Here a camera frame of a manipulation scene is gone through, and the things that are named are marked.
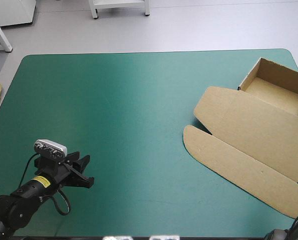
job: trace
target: yellow label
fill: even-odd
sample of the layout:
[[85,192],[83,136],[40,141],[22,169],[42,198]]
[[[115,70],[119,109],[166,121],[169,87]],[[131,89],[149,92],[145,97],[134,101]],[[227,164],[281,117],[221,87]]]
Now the yellow label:
[[44,186],[45,189],[51,185],[51,183],[49,182],[49,180],[46,179],[43,176],[35,176],[32,180],[36,180],[39,183],[41,183]]

